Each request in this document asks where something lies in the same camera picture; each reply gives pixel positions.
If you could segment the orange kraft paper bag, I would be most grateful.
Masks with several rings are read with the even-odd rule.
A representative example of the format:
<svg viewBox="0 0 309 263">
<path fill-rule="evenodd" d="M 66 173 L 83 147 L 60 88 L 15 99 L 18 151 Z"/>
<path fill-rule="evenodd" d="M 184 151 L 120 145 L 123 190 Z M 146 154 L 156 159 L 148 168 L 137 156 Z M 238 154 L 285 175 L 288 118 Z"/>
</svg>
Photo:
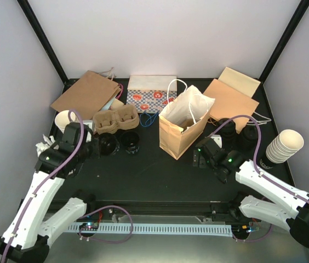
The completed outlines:
<svg viewBox="0 0 309 263">
<path fill-rule="evenodd" d="M 202 134 L 214 102 L 197 87 L 185 86 L 159 114 L 160 148 L 178 160 Z"/>
</svg>

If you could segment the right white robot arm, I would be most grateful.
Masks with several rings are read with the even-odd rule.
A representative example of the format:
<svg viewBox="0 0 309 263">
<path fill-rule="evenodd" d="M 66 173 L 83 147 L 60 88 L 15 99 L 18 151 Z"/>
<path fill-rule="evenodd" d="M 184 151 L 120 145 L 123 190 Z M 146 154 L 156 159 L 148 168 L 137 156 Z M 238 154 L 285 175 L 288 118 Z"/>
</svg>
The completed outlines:
<svg viewBox="0 0 309 263">
<path fill-rule="evenodd" d="M 247 160 L 238 151 L 227 152 L 218 138 L 206 137 L 196 144 L 213 174 L 226 183 L 229 176 L 266 197 L 248 195 L 228 207 L 231 219 L 256 218 L 280 227 L 309 249 L 309 193 L 299 190 Z"/>
</svg>

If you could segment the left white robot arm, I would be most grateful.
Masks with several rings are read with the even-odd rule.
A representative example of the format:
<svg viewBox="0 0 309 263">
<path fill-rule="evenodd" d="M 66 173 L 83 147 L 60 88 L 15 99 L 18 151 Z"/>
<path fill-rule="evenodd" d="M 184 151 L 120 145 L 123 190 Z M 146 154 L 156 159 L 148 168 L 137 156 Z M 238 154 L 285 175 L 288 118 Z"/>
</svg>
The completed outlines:
<svg viewBox="0 0 309 263">
<path fill-rule="evenodd" d="M 99 158 L 99 143 L 87 125 L 68 124 L 55 146 L 44 150 L 35 165 L 29 191 L 16 217 L 0 236 L 2 260 L 44 262 L 56 239 L 77 219 L 97 211 L 92 193 L 76 191 L 48 220 L 44 217 L 67 178 L 78 174 L 88 158 Z"/>
</svg>

